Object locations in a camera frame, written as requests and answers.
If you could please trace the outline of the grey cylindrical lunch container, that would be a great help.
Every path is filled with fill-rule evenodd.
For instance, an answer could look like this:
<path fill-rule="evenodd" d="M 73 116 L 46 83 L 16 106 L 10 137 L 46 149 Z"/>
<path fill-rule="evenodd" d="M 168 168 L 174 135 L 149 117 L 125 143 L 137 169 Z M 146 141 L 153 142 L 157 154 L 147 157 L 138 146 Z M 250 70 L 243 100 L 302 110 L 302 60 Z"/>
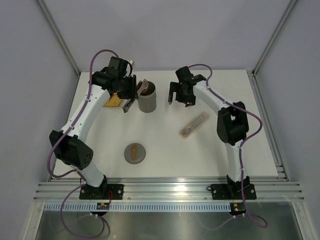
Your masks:
<path fill-rule="evenodd" d="M 148 88 L 138 97 L 138 107 L 143 113 L 152 113 L 157 108 L 157 92 L 153 82 L 148 81 Z"/>

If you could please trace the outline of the clear cutlery case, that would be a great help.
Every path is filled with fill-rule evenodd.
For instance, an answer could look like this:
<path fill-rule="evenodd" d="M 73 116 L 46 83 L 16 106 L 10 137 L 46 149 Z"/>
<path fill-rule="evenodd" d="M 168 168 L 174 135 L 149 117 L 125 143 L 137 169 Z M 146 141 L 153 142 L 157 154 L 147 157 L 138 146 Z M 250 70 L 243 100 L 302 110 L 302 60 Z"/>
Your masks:
<path fill-rule="evenodd" d="M 179 131 L 179 135 L 183 139 L 187 139 L 194 131 L 200 128 L 204 123 L 208 121 L 210 115 L 206 112 L 202 112 L 197 117 L 195 117 L 191 122 L 189 122 L 183 129 Z"/>

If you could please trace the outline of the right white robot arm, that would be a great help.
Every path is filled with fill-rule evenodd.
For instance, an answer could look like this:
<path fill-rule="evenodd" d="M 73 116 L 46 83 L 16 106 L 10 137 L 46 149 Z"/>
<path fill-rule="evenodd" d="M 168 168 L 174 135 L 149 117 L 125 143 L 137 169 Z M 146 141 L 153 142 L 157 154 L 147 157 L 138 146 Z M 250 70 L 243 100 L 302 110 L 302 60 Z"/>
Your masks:
<path fill-rule="evenodd" d="M 249 131 L 244 103 L 241 101 L 230 103 L 227 98 L 210 89 L 209 81 L 203 75 L 192 74 L 188 66 L 179 68 L 175 74 L 178 82 L 170 83 L 169 104 L 175 98 L 177 102 L 191 107 L 196 104 L 196 99 L 199 98 L 217 115 L 216 132 L 226 147 L 228 173 L 226 184 L 211 186 L 212 193 L 221 189 L 212 198 L 240 200 L 244 196 L 245 188 L 250 186 L 250 177 L 244 168 L 241 150 L 241 143 L 246 139 Z"/>

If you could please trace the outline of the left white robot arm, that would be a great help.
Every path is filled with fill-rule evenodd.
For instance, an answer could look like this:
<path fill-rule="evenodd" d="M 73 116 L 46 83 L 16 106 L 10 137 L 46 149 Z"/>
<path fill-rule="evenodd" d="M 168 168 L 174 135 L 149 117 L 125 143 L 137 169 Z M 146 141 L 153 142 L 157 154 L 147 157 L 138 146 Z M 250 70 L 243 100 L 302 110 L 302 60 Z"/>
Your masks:
<path fill-rule="evenodd" d="M 108 66 L 89 75 L 88 89 L 69 122 L 53 130 L 49 140 L 55 157 L 78 172 L 97 199 L 108 194 L 105 176 L 93 162 L 94 152 L 86 144 L 89 131 L 103 105 L 113 94 L 120 99 L 137 99 L 137 77 L 132 62 L 111 57 Z"/>

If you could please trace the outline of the bamboo mat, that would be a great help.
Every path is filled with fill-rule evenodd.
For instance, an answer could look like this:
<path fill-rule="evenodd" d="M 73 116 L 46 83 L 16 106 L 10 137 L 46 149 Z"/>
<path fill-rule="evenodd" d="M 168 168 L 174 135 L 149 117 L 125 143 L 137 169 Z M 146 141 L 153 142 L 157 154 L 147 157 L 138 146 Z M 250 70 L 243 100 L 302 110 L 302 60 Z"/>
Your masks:
<path fill-rule="evenodd" d="M 103 105 L 104 108 L 121 108 L 124 100 L 119 98 L 117 93 L 113 93 L 109 100 Z"/>

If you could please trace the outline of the metal spoon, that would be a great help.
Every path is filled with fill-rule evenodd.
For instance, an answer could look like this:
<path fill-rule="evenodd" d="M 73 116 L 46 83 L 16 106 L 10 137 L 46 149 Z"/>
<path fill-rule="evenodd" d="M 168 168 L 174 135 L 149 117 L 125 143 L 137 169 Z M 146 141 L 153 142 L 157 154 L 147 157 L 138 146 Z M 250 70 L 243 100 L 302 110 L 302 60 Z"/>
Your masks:
<path fill-rule="evenodd" d="M 187 127 L 185 127 L 182 132 L 185 134 L 192 132 L 196 128 L 200 127 L 205 120 L 206 120 L 206 115 L 204 113 L 200 114 Z"/>

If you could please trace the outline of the grey round lid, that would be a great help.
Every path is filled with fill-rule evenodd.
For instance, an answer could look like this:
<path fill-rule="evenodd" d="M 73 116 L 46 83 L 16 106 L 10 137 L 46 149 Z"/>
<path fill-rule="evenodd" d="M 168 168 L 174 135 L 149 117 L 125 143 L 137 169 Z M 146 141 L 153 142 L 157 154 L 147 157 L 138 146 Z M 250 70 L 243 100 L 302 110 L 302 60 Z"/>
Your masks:
<path fill-rule="evenodd" d="M 123 155 L 129 164 L 137 165 L 146 158 L 147 152 L 140 143 L 131 143 L 125 148 Z"/>

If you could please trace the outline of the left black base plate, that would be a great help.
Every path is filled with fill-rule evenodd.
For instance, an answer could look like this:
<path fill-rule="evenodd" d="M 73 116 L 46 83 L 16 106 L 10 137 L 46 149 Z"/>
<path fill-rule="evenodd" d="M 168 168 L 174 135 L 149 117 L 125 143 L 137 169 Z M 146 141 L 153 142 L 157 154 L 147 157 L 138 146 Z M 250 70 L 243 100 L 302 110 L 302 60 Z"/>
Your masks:
<path fill-rule="evenodd" d="M 102 184 L 100 187 L 85 185 L 81 187 L 80 200 L 122 200 L 124 192 L 123 184 Z"/>

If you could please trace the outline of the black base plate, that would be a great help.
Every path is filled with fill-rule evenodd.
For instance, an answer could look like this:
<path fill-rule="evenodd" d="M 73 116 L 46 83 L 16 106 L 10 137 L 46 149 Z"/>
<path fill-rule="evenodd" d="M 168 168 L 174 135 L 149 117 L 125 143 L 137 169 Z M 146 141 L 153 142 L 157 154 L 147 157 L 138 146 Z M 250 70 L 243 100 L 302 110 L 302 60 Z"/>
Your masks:
<path fill-rule="evenodd" d="M 230 184 L 211 184 L 206 187 L 206 190 L 209 191 L 212 195 L 213 200 L 242 200 L 242 188 L 241 186 L 232 189 Z M 256 200 L 257 194 L 255 186 L 250 183 L 244 185 L 243 195 L 246 200 Z"/>
<path fill-rule="evenodd" d="M 124 192 L 123 184 L 102 184 L 100 187 L 85 185 L 81 187 L 80 200 L 122 200 Z"/>

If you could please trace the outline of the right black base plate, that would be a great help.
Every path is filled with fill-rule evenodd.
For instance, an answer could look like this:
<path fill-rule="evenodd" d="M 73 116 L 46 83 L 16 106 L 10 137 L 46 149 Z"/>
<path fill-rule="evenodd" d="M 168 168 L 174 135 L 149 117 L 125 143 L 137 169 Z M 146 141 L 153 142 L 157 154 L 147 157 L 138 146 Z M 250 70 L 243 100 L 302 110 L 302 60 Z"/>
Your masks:
<path fill-rule="evenodd" d="M 242 200 L 242 188 L 241 186 L 232 189 L 230 184 L 211 184 L 206 187 L 206 190 L 209 191 L 212 195 L 213 200 Z M 255 186 L 250 183 L 244 185 L 243 195 L 246 200 L 256 200 L 257 194 Z"/>

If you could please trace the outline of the aluminium front rail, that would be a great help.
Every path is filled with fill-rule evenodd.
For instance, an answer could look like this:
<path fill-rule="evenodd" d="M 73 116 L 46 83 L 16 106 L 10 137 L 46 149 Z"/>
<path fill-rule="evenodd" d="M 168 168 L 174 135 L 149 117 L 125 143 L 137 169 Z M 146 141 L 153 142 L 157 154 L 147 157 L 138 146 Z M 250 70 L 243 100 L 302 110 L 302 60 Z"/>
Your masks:
<path fill-rule="evenodd" d="M 253 178 L 257 202 L 303 202 L 301 186 L 295 181 Z M 123 202 L 210 202 L 211 184 L 223 184 L 224 178 L 109 178 L 110 184 L 122 184 Z M 62 178 L 40 182 L 33 201 L 61 202 L 80 185 L 77 178 Z"/>

